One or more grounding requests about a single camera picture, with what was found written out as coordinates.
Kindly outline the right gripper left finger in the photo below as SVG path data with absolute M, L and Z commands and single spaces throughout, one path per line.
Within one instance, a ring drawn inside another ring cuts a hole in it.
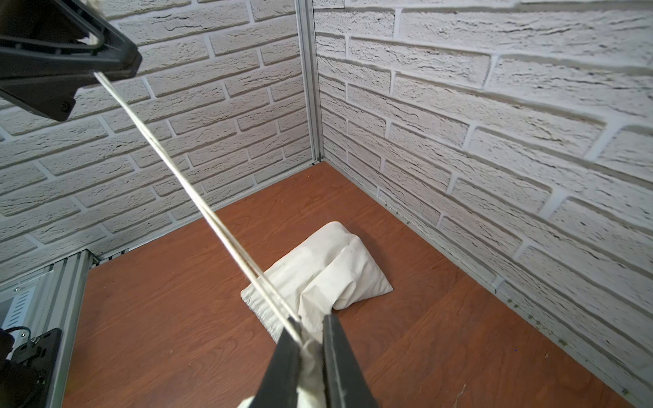
M 301 346 L 283 329 L 250 408 L 295 408 L 298 403 Z

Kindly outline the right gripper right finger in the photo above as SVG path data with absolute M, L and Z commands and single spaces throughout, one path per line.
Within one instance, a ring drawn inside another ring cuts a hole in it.
M 328 407 L 378 407 L 335 314 L 324 317 L 322 338 Z

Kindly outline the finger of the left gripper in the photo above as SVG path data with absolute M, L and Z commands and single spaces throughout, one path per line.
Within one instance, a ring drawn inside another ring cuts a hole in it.
M 85 1 L 1 3 L 1 97 L 40 117 L 69 118 L 80 88 L 134 78 L 136 44 Z

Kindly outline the cream cloth soil bag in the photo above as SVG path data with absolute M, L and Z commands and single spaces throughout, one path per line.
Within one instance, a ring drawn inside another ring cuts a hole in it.
M 314 338 L 307 338 L 300 345 L 301 370 L 299 374 L 298 403 L 296 407 L 325 407 L 327 404 L 324 383 L 323 348 Z M 253 396 L 244 399 L 238 406 L 249 407 Z
M 323 319 L 334 310 L 393 291 L 362 239 L 340 222 L 325 224 L 265 272 L 300 324 L 303 340 L 321 343 Z

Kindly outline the cream bag drawstring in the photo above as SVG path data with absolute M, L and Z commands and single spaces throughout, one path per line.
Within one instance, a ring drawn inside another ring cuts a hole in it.
M 218 102 L 230 101 L 236 103 L 240 100 L 250 98 L 250 102 L 241 104 L 241 110 L 236 109 L 236 106 L 233 105 L 225 114 L 219 115 L 213 112 L 211 118 L 204 122 L 199 119 L 199 115 L 195 115 L 190 116 L 185 122 L 173 123 L 172 126 L 175 132 L 186 133 L 214 122 L 224 122 L 240 114 L 253 112 L 254 109 L 265 105 L 261 95 L 253 94 L 253 92 L 258 90 L 258 85 L 243 90 L 231 91 L 229 90 L 230 85 L 228 84 L 228 81 L 233 79 L 237 74 L 253 71 L 258 61 L 255 52 L 253 52 L 255 44 L 247 45 L 245 44 L 245 40 L 239 39 L 238 36 L 248 30 L 253 31 L 257 29 L 260 31 L 264 27 L 275 29 L 275 33 L 269 34 L 270 39 L 263 41 L 264 44 L 273 44 L 282 39 L 297 37 L 298 35 L 298 23 L 294 13 L 285 16 L 278 15 L 267 20 L 257 20 L 253 24 L 246 24 L 243 29 L 232 25 L 227 28 L 226 34 L 214 37 L 215 42 L 226 40 L 229 43 L 225 48 L 218 49 L 218 57 L 216 59 L 209 61 L 211 65 L 207 67 L 206 72 L 212 75 L 210 78 L 202 82 L 195 82 L 193 79 L 198 76 L 197 74 L 191 73 L 188 69 L 180 68 L 149 81 L 157 97 L 180 96 L 186 91 L 198 90 L 201 85 L 211 85 L 214 90 L 213 96 L 217 98 Z M 180 182 L 181 187 L 184 188 L 197 210 L 202 214 L 202 217 L 204 217 L 217 237 L 222 241 L 229 254 L 234 258 L 239 268 L 241 268 L 241 271 L 248 277 L 251 282 L 250 288 L 253 290 L 252 295 L 245 297 L 249 302 L 248 307 L 256 314 L 270 336 L 275 341 L 278 341 L 293 322 L 297 323 L 299 321 L 299 316 L 292 310 L 292 305 L 282 298 L 281 291 L 276 289 L 270 279 L 264 276 L 261 268 L 253 261 L 233 234 L 229 232 L 224 223 L 219 220 L 215 212 L 211 210 L 209 204 L 192 186 L 192 182 L 173 164 L 171 148 L 162 144 L 154 136 L 153 132 L 146 127 L 146 124 L 149 122 L 143 118 L 146 112 L 141 108 L 130 106 L 119 95 L 119 92 L 108 78 L 106 72 L 103 74 L 97 72 L 95 76 L 116 102 L 124 108 L 125 115 L 134 123 L 135 127 L 153 148 L 153 151 L 163 159 L 163 162 L 172 171 L 178 182 Z

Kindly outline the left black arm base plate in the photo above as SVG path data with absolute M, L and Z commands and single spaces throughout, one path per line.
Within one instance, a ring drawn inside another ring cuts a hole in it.
M 15 347 L 13 331 L 1 330 L 1 407 L 46 407 L 63 332 L 47 331 L 34 341 Z

